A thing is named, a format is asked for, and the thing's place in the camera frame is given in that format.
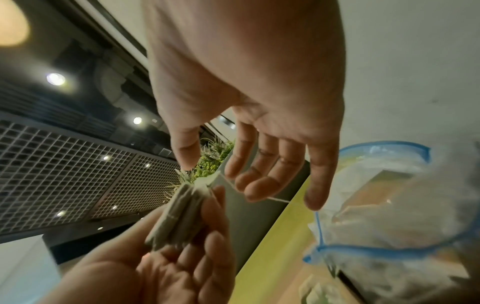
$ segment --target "recessed light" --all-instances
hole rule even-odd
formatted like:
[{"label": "recessed light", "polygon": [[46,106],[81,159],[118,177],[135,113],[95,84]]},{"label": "recessed light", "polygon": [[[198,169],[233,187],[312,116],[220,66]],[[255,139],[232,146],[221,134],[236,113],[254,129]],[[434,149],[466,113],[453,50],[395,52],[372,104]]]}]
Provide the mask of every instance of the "recessed light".
[{"label": "recessed light", "polygon": [[65,83],[65,76],[59,73],[50,73],[46,76],[46,80],[54,86],[61,86]]}]

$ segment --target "yellow surface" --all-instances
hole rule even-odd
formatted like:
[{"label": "yellow surface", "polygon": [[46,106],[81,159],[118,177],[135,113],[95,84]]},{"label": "yellow surface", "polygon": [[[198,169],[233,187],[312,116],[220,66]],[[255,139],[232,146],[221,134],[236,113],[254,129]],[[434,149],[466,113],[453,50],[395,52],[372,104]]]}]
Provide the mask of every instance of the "yellow surface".
[{"label": "yellow surface", "polygon": [[[352,162],[343,160],[337,170]],[[302,262],[306,249],[315,243],[307,226],[314,221],[314,213],[303,202],[309,184],[310,178],[237,274],[230,304],[300,304],[298,287],[310,274],[316,275],[320,283],[337,285],[346,303],[357,303],[339,280],[331,278],[325,266]]]}]

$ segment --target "green plant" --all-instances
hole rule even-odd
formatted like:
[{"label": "green plant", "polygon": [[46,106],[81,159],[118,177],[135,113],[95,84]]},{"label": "green plant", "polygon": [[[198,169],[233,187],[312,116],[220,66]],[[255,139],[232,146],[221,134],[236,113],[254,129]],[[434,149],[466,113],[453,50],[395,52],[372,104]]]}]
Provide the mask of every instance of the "green plant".
[{"label": "green plant", "polygon": [[172,188],[171,192],[165,192],[168,198],[172,198],[173,193],[175,193],[184,182],[193,183],[199,177],[207,177],[214,174],[234,148],[234,142],[224,142],[218,137],[215,137],[214,140],[206,140],[208,143],[202,147],[200,160],[194,169],[191,171],[175,169],[175,172],[178,174],[179,184],[172,184],[168,187]]}]

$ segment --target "clear plastic bag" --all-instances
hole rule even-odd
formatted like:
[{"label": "clear plastic bag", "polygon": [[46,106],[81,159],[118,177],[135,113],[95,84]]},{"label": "clear plastic bag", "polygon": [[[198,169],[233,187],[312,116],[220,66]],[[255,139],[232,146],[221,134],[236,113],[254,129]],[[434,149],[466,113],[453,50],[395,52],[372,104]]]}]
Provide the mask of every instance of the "clear plastic bag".
[{"label": "clear plastic bag", "polygon": [[434,149],[430,165],[385,150],[342,169],[304,261],[341,270],[372,303],[425,302],[475,281],[479,146]]}]

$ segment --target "person's right hand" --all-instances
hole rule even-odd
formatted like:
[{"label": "person's right hand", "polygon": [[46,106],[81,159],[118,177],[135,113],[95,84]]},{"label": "person's right hand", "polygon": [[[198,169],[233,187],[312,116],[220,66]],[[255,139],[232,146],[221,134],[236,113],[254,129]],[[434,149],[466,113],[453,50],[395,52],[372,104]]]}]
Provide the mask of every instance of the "person's right hand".
[{"label": "person's right hand", "polygon": [[[318,210],[337,165],[345,42],[336,0],[143,0],[150,79],[183,169],[200,157],[199,126],[232,107],[225,169],[250,201],[281,191],[310,154],[305,196]],[[250,169],[240,174],[257,140]]]}]

